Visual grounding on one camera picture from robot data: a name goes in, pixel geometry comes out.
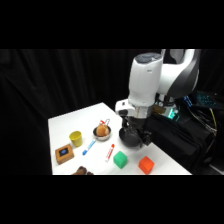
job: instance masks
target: cup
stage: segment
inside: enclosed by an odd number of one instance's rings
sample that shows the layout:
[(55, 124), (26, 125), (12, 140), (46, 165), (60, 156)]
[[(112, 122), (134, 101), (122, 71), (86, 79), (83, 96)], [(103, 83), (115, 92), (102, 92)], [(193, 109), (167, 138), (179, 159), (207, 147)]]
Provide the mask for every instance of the cup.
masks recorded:
[(75, 131), (69, 135), (70, 140), (73, 145), (79, 147), (82, 145), (82, 133), (80, 131)]

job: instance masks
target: red cube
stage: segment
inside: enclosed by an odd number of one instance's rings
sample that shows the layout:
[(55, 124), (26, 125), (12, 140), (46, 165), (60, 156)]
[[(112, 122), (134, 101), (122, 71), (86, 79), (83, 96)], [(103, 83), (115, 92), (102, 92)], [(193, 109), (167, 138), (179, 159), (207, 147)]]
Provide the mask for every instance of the red cube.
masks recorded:
[(148, 175), (152, 171), (154, 165), (155, 163), (146, 156), (139, 162), (138, 167), (145, 173), (145, 175)]

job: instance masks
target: black curtain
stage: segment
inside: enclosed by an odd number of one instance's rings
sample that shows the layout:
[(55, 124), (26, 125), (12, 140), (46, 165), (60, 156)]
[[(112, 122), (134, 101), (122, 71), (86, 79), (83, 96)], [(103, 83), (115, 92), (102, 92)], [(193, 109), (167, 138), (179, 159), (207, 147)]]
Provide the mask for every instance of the black curtain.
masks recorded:
[[(160, 49), (1, 49), (1, 173), (51, 174), (48, 119), (127, 98), (133, 58)], [(203, 49), (198, 88), (224, 95), (223, 49)]]

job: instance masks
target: table surface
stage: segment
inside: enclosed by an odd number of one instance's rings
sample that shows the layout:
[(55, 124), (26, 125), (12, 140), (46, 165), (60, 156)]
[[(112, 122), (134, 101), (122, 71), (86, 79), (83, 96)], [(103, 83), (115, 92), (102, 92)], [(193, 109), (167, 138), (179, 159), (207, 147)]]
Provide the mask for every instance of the table surface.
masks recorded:
[[(105, 121), (106, 119), (110, 119), (111, 137), (105, 142), (97, 141), (90, 151), (83, 156), (82, 152), (94, 140), (94, 128), (99, 125), (100, 120)], [(138, 164), (141, 159), (148, 156), (155, 163), (150, 175), (191, 175), (153, 143), (142, 149), (130, 149), (123, 145), (119, 138), (121, 123), (122, 119), (104, 103), (49, 119), (53, 174), (71, 175), (80, 166), (84, 166), (95, 175), (145, 175), (138, 168)], [(73, 146), (69, 139), (69, 135), (74, 131), (82, 133), (83, 144), (78, 148)], [(72, 146), (75, 158), (58, 165), (55, 150), (68, 144)], [(112, 144), (115, 144), (115, 149), (107, 163), (105, 158)], [(113, 157), (119, 151), (128, 157), (128, 163), (123, 169), (118, 168), (113, 162)]]

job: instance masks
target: red marker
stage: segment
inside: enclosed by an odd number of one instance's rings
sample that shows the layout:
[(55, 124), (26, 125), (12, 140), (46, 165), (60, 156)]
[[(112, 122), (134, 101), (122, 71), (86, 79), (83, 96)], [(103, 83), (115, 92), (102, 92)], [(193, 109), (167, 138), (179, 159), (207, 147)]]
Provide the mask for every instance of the red marker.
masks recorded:
[(110, 159), (110, 157), (111, 157), (111, 154), (112, 154), (112, 152), (113, 152), (113, 150), (114, 150), (114, 144), (111, 146), (111, 148), (110, 148), (110, 151), (108, 152), (108, 154), (107, 154), (107, 157), (106, 157), (106, 162), (108, 162), (109, 161), (109, 159)]

